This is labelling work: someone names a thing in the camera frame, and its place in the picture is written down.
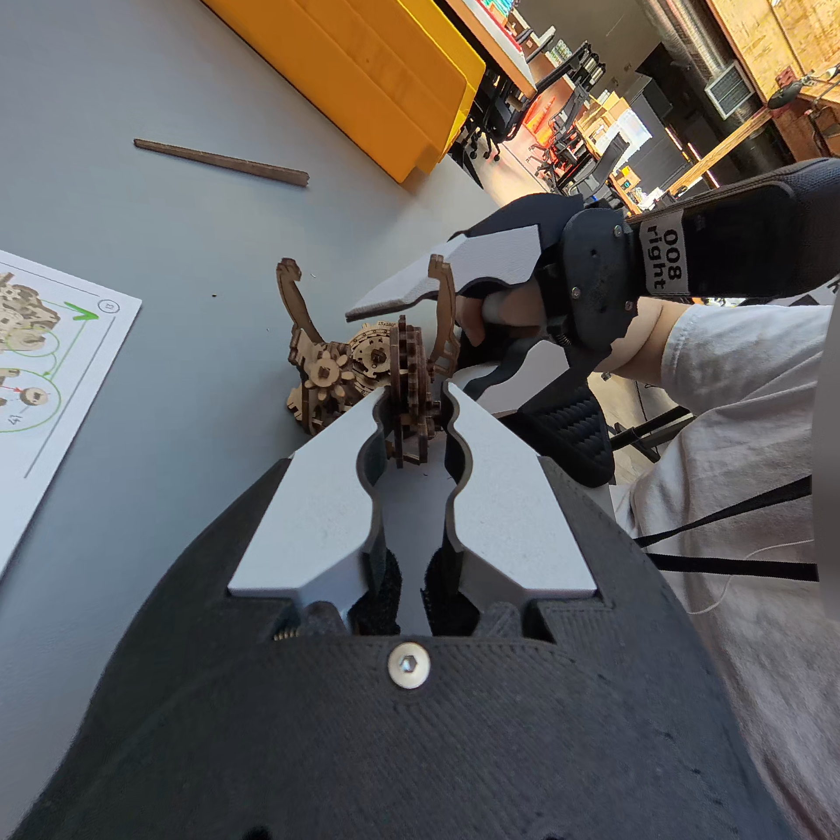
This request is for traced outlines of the person's right hand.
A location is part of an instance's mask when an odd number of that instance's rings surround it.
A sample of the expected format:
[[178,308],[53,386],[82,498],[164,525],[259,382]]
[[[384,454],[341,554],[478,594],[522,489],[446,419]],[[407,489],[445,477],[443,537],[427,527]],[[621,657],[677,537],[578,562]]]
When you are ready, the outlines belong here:
[[541,333],[546,312],[539,287],[522,285],[518,288],[494,291],[485,299],[458,296],[455,320],[463,333],[463,340],[477,348],[487,337],[487,326],[499,328],[505,338],[530,338]]

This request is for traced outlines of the black chair frame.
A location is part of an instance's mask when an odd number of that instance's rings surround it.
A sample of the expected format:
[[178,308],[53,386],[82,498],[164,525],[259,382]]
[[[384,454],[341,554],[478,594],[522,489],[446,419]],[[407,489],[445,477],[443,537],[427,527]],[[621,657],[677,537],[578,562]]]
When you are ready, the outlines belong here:
[[615,423],[607,427],[611,433],[612,452],[631,447],[655,464],[660,460],[658,448],[669,444],[694,419],[689,410],[676,406],[635,427],[624,427]]

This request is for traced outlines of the white wall vent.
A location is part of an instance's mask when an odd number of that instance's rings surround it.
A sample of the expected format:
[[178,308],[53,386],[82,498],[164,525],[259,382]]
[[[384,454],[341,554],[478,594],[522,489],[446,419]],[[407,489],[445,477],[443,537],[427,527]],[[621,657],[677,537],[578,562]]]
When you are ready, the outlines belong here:
[[708,81],[704,92],[719,117],[726,120],[753,97],[755,90],[740,63],[734,59]]

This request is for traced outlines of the person's right forearm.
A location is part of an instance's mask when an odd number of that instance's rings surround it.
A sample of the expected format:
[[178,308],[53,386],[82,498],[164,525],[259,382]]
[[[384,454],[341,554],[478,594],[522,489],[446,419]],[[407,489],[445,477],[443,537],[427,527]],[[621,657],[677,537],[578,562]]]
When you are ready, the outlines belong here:
[[660,386],[665,347],[677,321],[693,304],[641,297],[626,334],[612,343],[611,353],[595,372]]

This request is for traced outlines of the wooden gear model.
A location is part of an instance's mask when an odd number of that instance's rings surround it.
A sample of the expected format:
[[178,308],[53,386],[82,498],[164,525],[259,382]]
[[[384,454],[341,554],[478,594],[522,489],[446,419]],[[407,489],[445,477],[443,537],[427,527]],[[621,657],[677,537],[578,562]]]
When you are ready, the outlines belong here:
[[284,258],[277,265],[277,285],[292,321],[288,360],[300,374],[287,407],[307,434],[319,434],[362,398],[389,386],[393,440],[385,444],[386,456],[398,468],[405,463],[426,464],[428,444],[443,429],[432,386],[435,379],[455,372],[459,356],[455,282],[442,255],[430,256],[427,279],[438,293],[437,333],[430,358],[422,330],[406,323],[403,315],[398,322],[365,324],[347,343],[326,341],[299,290],[297,262]]

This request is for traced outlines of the thin dark wooden stick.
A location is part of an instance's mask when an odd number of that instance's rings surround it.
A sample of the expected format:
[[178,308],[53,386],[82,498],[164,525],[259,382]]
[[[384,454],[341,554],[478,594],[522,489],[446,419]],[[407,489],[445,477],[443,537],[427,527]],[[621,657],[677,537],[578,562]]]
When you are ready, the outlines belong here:
[[134,139],[133,145],[135,148],[140,150],[164,154],[186,161],[211,165],[233,172],[253,175],[275,182],[286,183],[292,186],[308,187],[309,185],[309,173],[275,164],[250,161],[234,156],[205,152],[202,150],[195,150],[179,145],[160,143],[151,140]]

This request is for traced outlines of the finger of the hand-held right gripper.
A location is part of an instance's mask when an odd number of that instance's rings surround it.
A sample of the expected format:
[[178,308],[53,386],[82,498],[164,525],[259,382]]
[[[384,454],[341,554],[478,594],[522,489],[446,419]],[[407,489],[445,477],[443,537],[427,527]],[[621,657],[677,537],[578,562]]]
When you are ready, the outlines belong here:
[[570,403],[595,368],[595,352],[550,338],[519,338],[499,362],[472,365],[451,382],[494,417],[547,413]]
[[532,276],[544,251],[558,244],[572,217],[584,209],[580,196],[533,193],[500,207],[466,231],[433,247],[383,279],[346,311],[347,322],[402,312],[436,299],[433,256],[449,265],[455,292],[512,289]]

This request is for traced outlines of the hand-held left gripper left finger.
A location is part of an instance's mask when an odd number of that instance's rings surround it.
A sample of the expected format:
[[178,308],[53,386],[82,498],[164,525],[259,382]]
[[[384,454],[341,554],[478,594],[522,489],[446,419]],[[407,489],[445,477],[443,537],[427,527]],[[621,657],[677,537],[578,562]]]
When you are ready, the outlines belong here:
[[385,472],[392,390],[364,397],[290,458],[236,571],[237,597],[334,606],[363,634],[398,634],[402,576],[375,484]]

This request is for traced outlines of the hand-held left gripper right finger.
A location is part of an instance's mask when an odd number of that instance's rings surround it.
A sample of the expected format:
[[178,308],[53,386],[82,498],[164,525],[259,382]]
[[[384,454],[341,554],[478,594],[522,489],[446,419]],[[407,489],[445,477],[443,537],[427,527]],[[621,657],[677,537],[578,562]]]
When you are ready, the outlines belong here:
[[447,498],[422,599],[435,636],[472,634],[495,604],[592,598],[595,579],[538,453],[452,382],[443,386]]

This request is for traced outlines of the printed instruction booklet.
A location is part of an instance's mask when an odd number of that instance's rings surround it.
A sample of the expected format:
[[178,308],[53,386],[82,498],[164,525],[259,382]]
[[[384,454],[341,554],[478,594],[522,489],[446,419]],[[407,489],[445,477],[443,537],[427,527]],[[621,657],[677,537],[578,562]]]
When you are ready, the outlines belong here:
[[141,300],[1,252],[1,572],[137,315]]

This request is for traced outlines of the silver air duct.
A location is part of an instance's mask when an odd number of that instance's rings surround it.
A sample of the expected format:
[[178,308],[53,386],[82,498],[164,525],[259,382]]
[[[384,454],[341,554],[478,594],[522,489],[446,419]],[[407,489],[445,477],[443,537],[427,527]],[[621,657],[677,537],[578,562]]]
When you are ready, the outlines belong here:
[[671,59],[704,89],[735,61],[706,1],[638,1]]

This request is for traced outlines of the yellow plastic bin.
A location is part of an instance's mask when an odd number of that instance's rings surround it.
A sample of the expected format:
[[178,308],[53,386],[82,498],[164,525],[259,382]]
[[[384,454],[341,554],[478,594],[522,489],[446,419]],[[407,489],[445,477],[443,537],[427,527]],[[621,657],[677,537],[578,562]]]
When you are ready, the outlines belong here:
[[399,183],[444,159],[486,71],[431,1],[204,4]]

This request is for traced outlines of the background wooden table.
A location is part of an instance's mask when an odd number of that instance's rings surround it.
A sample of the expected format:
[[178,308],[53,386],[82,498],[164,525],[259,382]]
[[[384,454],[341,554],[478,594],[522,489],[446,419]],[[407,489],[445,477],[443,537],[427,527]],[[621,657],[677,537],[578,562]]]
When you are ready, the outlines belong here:
[[458,20],[478,39],[500,71],[527,99],[537,93],[536,82],[522,51],[482,2],[446,1]]

